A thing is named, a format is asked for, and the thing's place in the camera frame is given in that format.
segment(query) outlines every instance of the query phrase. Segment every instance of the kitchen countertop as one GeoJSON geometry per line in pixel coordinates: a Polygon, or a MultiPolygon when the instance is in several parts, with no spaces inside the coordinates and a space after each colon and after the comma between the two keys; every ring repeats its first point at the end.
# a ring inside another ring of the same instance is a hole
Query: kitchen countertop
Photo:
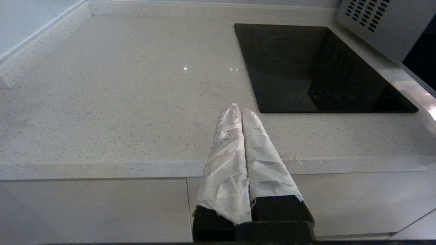
{"type": "Polygon", "coordinates": [[[92,16],[0,90],[0,180],[200,176],[233,102],[291,174],[435,171],[436,100],[331,19],[298,18],[92,16]],[[419,112],[260,114],[233,30],[255,22],[329,27],[419,112]]]}

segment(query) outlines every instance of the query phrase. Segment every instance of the speckled white countertop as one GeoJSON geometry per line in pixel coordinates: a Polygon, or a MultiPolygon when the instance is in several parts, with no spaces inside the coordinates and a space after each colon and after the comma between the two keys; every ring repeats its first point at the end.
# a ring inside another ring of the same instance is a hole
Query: speckled white countertop
{"type": "Polygon", "coordinates": [[[0,180],[201,175],[220,111],[258,112],[241,22],[328,26],[419,108],[258,114],[292,174],[436,170],[436,100],[402,69],[331,19],[258,18],[92,16],[0,90],[0,180]]]}

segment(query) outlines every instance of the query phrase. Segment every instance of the microwave vent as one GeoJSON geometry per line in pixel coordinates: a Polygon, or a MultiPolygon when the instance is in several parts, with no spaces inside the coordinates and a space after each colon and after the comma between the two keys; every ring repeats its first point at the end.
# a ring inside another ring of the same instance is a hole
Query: microwave vent
{"type": "Polygon", "coordinates": [[[346,0],[348,2],[345,15],[358,22],[371,32],[377,30],[377,26],[394,0],[346,0]]]}

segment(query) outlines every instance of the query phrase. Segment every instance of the paper towel wrapping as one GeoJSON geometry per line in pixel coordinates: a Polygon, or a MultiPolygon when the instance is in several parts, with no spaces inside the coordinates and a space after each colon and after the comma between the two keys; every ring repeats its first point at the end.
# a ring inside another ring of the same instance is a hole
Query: paper towel wrapping
{"type": "Polygon", "coordinates": [[[303,196],[289,174],[257,115],[247,109],[242,113],[245,156],[250,180],[250,200],[256,197],[303,196]]]}
{"type": "Polygon", "coordinates": [[[215,210],[235,225],[251,221],[248,185],[241,113],[232,104],[218,120],[197,205],[215,210]]]}

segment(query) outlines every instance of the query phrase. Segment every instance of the cabinet door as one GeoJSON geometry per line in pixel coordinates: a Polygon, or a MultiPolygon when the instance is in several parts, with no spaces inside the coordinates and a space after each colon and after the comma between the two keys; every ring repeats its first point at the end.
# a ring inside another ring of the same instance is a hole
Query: cabinet door
{"type": "Polygon", "coordinates": [[[390,240],[432,240],[436,239],[436,211],[393,235],[390,240]]]}
{"type": "Polygon", "coordinates": [[[293,175],[315,235],[398,232],[436,208],[436,172],[293,175]]]}

